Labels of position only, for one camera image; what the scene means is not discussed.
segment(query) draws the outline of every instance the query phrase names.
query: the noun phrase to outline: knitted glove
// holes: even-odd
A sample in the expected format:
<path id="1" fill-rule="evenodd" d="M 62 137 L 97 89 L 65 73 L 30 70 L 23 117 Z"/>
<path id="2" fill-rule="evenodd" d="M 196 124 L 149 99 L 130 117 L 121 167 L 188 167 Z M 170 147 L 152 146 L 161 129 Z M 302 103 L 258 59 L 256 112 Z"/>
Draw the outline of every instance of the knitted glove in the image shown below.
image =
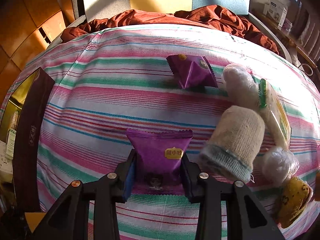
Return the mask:
<path id="1" fill-rule="evenodd" d="M 264 129 L 264 121 L 255 111 L 239 106 L 228 108 L 201 150 L 200 162 L 227 179 L 249 182 Z"/>

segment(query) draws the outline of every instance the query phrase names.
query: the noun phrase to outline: purple snack package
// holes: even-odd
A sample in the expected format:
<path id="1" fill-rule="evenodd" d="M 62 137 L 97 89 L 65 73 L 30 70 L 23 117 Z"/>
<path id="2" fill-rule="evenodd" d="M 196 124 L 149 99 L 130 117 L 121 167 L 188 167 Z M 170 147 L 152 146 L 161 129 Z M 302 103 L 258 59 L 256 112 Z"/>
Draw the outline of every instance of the purple snack package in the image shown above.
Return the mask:
<path id="1" fill-rule="evenodd" d="M 168 56 L 167 61 L 180 88 L 218 87 L 212 68 L 205 57 L 179 54 Z"/>
<path id="2" fill-rule="evenodd" d="M 193 137 L 192 130 L 151 133 L 127 129 L 126 136 L 137 151 L 137 183 L 154 190 L 181 183 L 181 158 Z"/>

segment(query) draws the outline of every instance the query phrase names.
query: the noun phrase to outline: crumpled plastic bag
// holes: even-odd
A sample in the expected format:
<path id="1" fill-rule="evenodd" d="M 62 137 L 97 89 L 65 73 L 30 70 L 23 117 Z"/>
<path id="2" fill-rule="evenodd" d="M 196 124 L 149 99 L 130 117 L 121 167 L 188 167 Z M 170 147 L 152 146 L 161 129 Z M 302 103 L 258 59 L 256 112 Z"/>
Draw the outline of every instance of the crumpled plastic bag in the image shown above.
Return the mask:
<path id="1" fill-rule="evenodd" d="M 229 64 L 223 69 L 223 80 L 232 102 L 254 111 L 259 109 L 259 89 L 246 68 L 240 64 Z"/>
<path id="2" fill-rule="evenodd" d="M 299 161 L 289 150 L 274 146 L 262 158 L 262 174 L 279 187 L 297 172 Z"/>

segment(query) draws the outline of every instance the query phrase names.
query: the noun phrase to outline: orange blanket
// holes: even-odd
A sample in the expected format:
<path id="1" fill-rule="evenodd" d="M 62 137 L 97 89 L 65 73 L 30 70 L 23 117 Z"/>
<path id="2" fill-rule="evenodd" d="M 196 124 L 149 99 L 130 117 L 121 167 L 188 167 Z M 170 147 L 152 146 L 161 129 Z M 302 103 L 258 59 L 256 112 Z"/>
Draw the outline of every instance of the orange blanket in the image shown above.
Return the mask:
<path id="1" fill-rule="evenodd" d="M 94 33 L 106 28 L 153 23 L 184 24 L 215 29 L 252 41 L 279 54 L 276 44 L 263 35 L 245 17 L 237 16 L 219 5 L 208 5 L 189 12 L 178 11 L 175 14 L 128 10 L 110 19 L 94 19 L 78 27 L 66 28 L 61 39 L 63 42 L 67 42 L 83 34 Z"/>

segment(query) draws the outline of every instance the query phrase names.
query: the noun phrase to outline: striped fabric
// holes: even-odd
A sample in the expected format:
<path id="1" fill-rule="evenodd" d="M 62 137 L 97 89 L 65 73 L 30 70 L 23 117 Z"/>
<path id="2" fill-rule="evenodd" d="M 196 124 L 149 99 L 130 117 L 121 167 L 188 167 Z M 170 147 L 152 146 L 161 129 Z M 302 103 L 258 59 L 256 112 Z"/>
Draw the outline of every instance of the striped fabric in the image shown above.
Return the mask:
<path id="1" fill-rule="evenodd" d="M 165 59 L 178 53 L 206 56 L 219 89 L 178 89 Z M 221 80 L 229 63 L 243 64 L 257 82 L 263 77 L 275 88 L 292 127 L 290 150 L 300 162 L 297 175 L 314 188 L 320 94 L 308 77 L 269 50 L 224 32 L 185 25 L 136 25 L 84 35 L 45 51 L 10 88 L 0 118 L 9 95 L 36 68 L 42 67 L 55 80 L 38 148 L 42 209 L 48 210 L 74 179 L 95 181 L 124 161 L 132 148 L 124 134 L 127 127 L 151 132 L 192 129 L 187 154 L 194 160 L 231 106 Z M 255 183 L 248 184 L 269 212 L 279 189 L 262 177 L 260 161 L 273 145 L 266 132 L 254 161 Z M 139 188 L 134 192 L 149 193 Z M 194 239 L 199 205 L 188 203 L 182 191 L 167 193 L 134 194 L 126 204 L 117 204 L 121 239 Z M 226 239 L 225 203 L 221 209 L 222 238 Z M 289 228 L 281 229 L 285 238 L 306 231 L 319 212 L 319 203 L 309 203 Z"/>

